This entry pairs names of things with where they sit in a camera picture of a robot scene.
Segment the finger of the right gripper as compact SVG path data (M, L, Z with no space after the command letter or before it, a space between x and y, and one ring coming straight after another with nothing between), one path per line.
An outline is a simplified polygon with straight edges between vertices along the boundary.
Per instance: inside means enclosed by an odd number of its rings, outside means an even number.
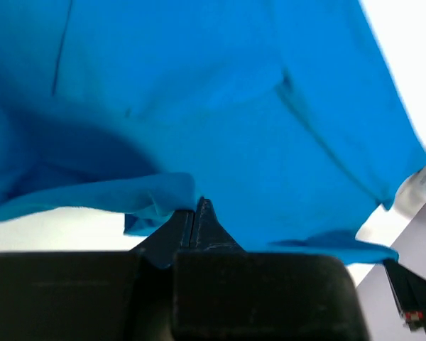
M387 259L383 262L398 313L410 330L426 330L426 279Z

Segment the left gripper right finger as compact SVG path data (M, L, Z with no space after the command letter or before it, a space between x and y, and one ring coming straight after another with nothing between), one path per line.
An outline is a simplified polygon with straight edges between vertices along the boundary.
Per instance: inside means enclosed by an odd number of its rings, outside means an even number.
M176 340L368 340L354 283L331 256L243 251L201 199L173 264Z

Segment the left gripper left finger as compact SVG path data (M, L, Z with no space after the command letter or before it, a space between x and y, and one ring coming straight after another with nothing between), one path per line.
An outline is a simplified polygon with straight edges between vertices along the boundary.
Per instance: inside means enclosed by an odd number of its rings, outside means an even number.
M170 265L193 218L128 251L0 252L0 340L171 340Z

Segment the blue polo shirt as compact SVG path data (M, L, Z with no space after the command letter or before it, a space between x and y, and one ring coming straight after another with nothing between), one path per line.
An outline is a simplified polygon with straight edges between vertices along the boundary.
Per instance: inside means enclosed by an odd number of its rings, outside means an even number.
M0 222L206 197L245 250L377 264L425 165L358 1L0 1Z

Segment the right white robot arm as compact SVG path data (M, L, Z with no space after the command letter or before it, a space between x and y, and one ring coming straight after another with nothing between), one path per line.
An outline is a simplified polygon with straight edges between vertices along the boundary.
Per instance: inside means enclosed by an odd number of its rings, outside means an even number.
M426 203L426 166L409 182L411 204ZM412 332L426 334L426 278L397 261L383 262L399 316Z

